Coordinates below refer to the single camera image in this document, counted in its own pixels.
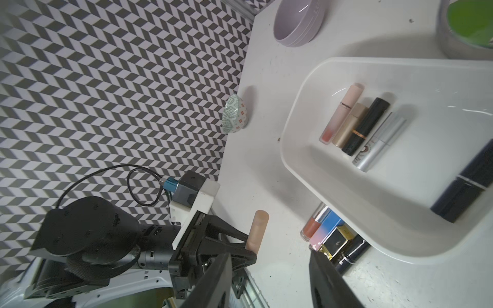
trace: cosmetic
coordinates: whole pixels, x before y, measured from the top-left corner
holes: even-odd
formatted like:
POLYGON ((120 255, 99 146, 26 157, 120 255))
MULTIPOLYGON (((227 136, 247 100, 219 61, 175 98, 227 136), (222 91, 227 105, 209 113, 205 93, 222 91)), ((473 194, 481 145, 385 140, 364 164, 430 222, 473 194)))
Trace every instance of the cosmetic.
POLYGON ((319 251, 323 252, 329 260, 332 260, 355 236, 345 225, 339 226, 330 233, 319 251))
POLYGON ((493 139, 457 175, 456 179, 431 207, 431 210, 444 219, 455 222, 492 182, 493 139))
POLYGON ((310 217, 306 225, 300 231, 301 238, 305 241, 309 241, 329 213, 330 208, 326 206, 323 202, 321 202, 315 212, 313 212, 313 215, 310 217))
POLYGON ((320 142, 324 144, 330 143, 332 136, 339 130, 344 119, 347 117, 362 92, 363 89, 355 84, 349 87, 346 95, 344 95, 339 106, 337 106, 336 111, 330 118, 325 130, 323 130, 323 133, 319 138, 320 142))
POLYGON ((352 134, 349 137, 348 142, 346 142, 342 148, 342 151, 349 156, 352 156, 389 106, 390 104, 386 101, 381 98, 376 98, 371 104, 370 109, 368 109, 368 112, 366 112, 363 120, 361 120, 361 123, 352 131, 352 134))
POLYGON ((365 252, 370 244, 362 238, 360 235, 357 235, 349 244, 348 248, 341 253, 337 260, 332 259, 332 262, 335 266, 336 271, 339 274, 344 274, 344 272, 351 266, 356 263, 358 258, 365 252))
POLYGON ((245 243, 246 250, 250 250, 258 254, 268 222, 269 214, 266 211, 260 209, 255 212, 255 216, 253 217, 250 227, 250 233, 248 234, 248 239, 245 243))
POLYGON ((344 221, 337 216, 334 211, 330 211, 327 217, 322 221, 320 227, 315 231, 310 239, 310 247, 312 250, 318 251, 322 244, 327 241, 329 235, 338 226, 344 225, 344 221))
POLYGON ((332 143, 338 147, 343 147, 346 142, 348 142, 349 137, 351 136, 352 130, 358 126, 361 119, 366 115, 368 111, 368 107, 362 105, 360 103, 356 103, 352 108, 351 113, 348 115, 341 128, 337 132, 337 134, 332 139, 332 143))
POLYGON ((391 112, 363 149, 356 155, 352 164, 361 171, 367 172, 370 166, 381 157, 384 150, 397 139, 401 129, 404 127, 404 123, 406 123, 406 119, 391 112))

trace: tray rim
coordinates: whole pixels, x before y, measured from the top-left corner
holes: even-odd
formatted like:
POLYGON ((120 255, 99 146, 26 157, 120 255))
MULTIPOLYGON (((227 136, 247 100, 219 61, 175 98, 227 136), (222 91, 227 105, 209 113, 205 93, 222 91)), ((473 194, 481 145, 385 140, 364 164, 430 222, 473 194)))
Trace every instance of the tray rim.
MULTIPOLYGON (((352 228, 355 229, 359 234, 361 234, 373 247, 375 247, 380 252, 388 255, 391 258, 396 260, 410 263, 410 264, 422 264, 422 265, 431 265, 443 263, 444 261, 457 256, 461 252, 467 249, 468 246, 472 245, 473 242, 483 234, 486 230, 488 230, 491 226, 491 221, 487 219, 481 220, 476 226, 474 226, 471 231, 467 233, 457 244, 451 247, 449 250, 446 250, 442 253, 432 255, 432 256, 423 256, 423 257, 414 257, 409 255, 404 255, 390 249, 387 249, 377 242, 375 242, 370 236, 368 236, 364 231, 362 231, 356 224, 354 224, 350 219, 348 219, 344 214, 342 214, 332 199, 324 197, 321 193, 319 193, 315 188, 313 188, 301 175, 299 175, 293 168, 291 168, 284 157, 285 151, 285 140, 284 134, 290 123, 291 117, 293 115, 296 104, 298 103, 298 99, 301 94, 301 90, 304 88, 306 82, 309 80, 310 76, 318 70, 321 66, 330 63, 330 62, 342 62, 342 63, 366 63, 366 64, 392 64, 392 65, 401 65, 401 66, 423 66, 429 64, 434 67, 457 67, 457 68, 475 68, 481 70, 493 70, 493 61, 476 61, 476 60, 451 60, 451 59, 407 59, 407 58, 368 58, 368 57, 331 57, 317 64, 308 75, 305 77, 301 86, 296 94, 296 98, 294 99, 293 105, 287 117, 286 123, 282 130, 281 141, 280 141, 280 151, 281 151, 281 160, 286 169, 289 170, 300 182, 303 183, 312 193, 314 193, 321 201, 330 206, 331 210, 336 212, 345 222, 347 222, 352 228)), ((493 215, 493 210, 490 211, 489 216, 493 215)))

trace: small ceramic bowl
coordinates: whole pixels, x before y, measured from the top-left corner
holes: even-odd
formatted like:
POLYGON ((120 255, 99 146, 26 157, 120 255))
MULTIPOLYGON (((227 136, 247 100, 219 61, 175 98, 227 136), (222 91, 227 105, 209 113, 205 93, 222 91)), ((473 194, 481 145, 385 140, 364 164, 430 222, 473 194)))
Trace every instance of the small ceramic bowl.
POLYGON ((236 133, 248 122, 247 108, 238 95, 231 95, 222 112, 222 131, 225 134, 236 133))
POLYGON ((274 19, 274 38, 286 47, 311 41, 321 27, 327 0, 282 0, 274 19))

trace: chevron pattern wall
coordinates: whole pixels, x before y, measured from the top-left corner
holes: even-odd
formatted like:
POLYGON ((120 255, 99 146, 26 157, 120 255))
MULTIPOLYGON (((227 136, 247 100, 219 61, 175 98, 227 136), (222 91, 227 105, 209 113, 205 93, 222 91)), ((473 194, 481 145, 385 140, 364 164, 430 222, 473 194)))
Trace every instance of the chevron pattern wall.
MULTIPOLYGON (((23 270, 57 197, 100 168, 136 164, 217 180, 221 114, 238 87, 251 24, 220 0, 16 0, 0 19, 0 272, 23 270)), ((80 184, 147 223, 128 170, 80 184)), ((156 181, 135 174, 143 201, 156 181)))
POLYGON ((272 0, 244 0, 247 4, 249 4, 256 11, 260 11, 261 8, 266 6, 272 0))

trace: white plastic tray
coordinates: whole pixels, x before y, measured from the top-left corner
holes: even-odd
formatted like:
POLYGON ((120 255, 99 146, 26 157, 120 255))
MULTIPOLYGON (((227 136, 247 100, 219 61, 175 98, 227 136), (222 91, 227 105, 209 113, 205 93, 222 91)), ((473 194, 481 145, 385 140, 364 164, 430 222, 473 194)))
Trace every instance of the white plastic tray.
POLYGON ((281 138, 281 156, 286 168, 375 248, 405 262, 430 264, 463 252, 493 224, 491 187, 455 223, 429 209, 492 137, 493 62, 331 58, 303 82, 281 138), (391 103, 387 114, 398 111, 409 122, 368 173, 352 165, 353 157, 318 140, 355 82, 365 86, 359 102, 369 106, 381 97, 391 103))

